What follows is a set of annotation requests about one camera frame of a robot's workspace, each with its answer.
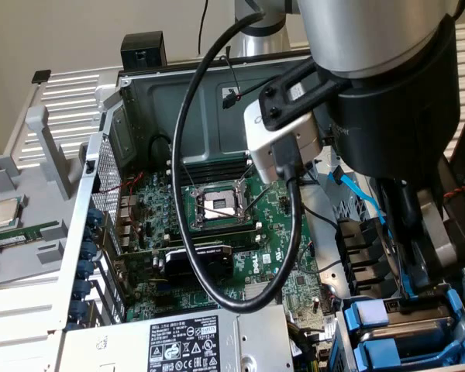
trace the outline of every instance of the power supply label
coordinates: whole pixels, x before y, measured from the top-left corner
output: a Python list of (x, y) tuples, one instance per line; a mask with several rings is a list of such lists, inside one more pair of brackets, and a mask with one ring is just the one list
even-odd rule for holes
[(219, 317), (150, 326), (148, 372), (219, 372)]

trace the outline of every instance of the motherboard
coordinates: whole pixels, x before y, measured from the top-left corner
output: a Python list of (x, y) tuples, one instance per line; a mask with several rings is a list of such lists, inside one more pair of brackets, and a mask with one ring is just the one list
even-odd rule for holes
[[(258, 295), (276, 275), (291, 234), (286, 187), (255, 175), (182, 188), (188, 227), (208, 272), (230, 297)], [(134, 322), (217, 308), (192, 273), (177, 225), (171, 180), (165, 172), (145, 174), (123, 196), (119, 240), (123, 254), (115, 265), (133, 288), (126, 321)], [(303, 216), (301, 248), (311, 243)], [(300, 264), (317, 270), (313, 250)], [(273, 303), (301, 327), (321, 329), (324, 311), (319, 276), (295, 266)]]

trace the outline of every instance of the white wall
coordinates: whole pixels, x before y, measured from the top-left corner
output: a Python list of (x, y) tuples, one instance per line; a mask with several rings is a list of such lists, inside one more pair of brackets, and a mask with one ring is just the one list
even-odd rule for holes
[[(452, 7), (456, 0), (449, 0)], [(167, 57), (195, 57), (205, 0), (0, 0), (0, 151), (34, 71), (120, 64), (127, 33), (161, 29)], [(233, 22), (233, 0), (210, 0), (203, 50)], [(291, 42), (303, 41), (299, 16), (288, 18)]]

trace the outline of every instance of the small black box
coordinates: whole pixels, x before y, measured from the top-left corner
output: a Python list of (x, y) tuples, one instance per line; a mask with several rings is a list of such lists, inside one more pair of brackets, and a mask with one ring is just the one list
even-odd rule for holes
[(167, 66), (164, 34), (162, 31), (154, 31), (124, 36), (121, 58), (124, 71)]

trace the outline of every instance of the screw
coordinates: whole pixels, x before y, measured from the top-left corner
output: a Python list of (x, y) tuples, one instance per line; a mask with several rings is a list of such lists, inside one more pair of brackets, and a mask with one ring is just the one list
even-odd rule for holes
[(277, 118), (281, 114), (281, 110), (277, 107), (273, 107), (269, 111), (269, 116), (273, 118)]
[(268, 87), (267, 89), (265, 89), (265, 95), (267, 97), (272, 97), (274, 94), (275, 94), (276, 90), (273, 89), (272, 87)]

